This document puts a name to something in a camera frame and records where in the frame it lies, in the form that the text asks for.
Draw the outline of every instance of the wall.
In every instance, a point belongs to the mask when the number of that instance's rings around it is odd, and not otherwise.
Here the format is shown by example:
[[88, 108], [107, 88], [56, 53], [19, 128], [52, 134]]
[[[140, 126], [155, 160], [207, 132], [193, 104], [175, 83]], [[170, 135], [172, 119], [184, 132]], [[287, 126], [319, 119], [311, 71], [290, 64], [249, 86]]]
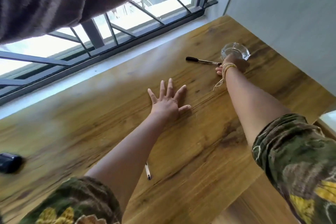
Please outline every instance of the wall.
[[336, 0], [231, 0], [227, 14], [336, 95]]

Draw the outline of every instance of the glass ashtray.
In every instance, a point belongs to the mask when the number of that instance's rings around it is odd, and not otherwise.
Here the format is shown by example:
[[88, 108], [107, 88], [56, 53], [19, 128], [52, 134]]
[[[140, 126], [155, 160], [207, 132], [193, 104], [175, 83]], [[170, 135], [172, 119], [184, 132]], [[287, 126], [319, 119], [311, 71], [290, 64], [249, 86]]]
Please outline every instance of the glass ashtray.
[[221, 51], [222, 59], [224, 60], [229, 54], [233, 54], [238, 59], [245, 59], [251, 56], [249, 50], [242, 44], [229, 43], [224, 46]]

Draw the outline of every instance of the person's right hand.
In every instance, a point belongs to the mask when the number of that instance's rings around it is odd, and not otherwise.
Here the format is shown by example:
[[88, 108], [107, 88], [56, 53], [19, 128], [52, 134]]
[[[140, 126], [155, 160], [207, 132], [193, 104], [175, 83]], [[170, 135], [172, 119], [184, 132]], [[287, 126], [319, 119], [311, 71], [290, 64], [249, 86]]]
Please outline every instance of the person's right hand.
[[241, 71], [242, 73], [245, 73], [246, 69], [250, 66], [250, 63], [248, 63], [245, 59], [238, 59], [233, 54], [230, 54], [229, 56], [225, 58], [222, 65], [220, 65], [219, 67], [216, 67], [216, 73], [218, 75], [220, 76], [222, 75], [222, 68], [223, 68], [223, 65], [225, 65], [226, 63], [235, 64], [237, 68], [239, 69], [239, 71]]

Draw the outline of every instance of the wood grain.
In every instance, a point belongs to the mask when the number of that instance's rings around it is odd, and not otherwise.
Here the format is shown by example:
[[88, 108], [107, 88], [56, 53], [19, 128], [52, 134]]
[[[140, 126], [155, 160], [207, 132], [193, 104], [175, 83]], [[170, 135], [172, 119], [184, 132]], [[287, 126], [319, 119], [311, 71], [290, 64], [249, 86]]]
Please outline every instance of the wood grain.
[[262, 174], [211, 224], [297, 224], [286, 201]]
[[335, 101], [323, 87], [230, 17], [203, 27], [98, 74], [0, 120], [1, 151], [27, 158], [16, 175], [0, 176], [4, 221], [17, 223], [63, 180], [80, 176], [150, 112], [147, 88], [162, 79], [186, 84], [192, 113], [166, 127], [141, 177], [124, 223], [210, 223], [261, 174], [213, 65], [230, 42], [252, 53], [246, 76], [294, 112], [314, 121]]

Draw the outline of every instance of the table top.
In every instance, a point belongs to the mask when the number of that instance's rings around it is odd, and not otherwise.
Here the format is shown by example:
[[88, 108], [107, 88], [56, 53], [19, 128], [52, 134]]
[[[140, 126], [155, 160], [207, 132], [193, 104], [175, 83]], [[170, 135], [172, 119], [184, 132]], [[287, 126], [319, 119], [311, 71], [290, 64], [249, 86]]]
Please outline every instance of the table top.
[[20, 173], [0, 175], [0, 211], [17, 223], [63, 180], [83, 175], [151, 109], [147, 88], [162, 79], [186, 84], [192, 112], [168, 125], [127, 206], [124, 223], [210, 223], [261, 170], [254, 163], [225, 85], [214, 65], [221, 48], [245, 45], [247, 78], [293, 112], [316, 120], [335, 101], [313, 79], [225, 16], [0, 120], [1, 151], [27, 158]]

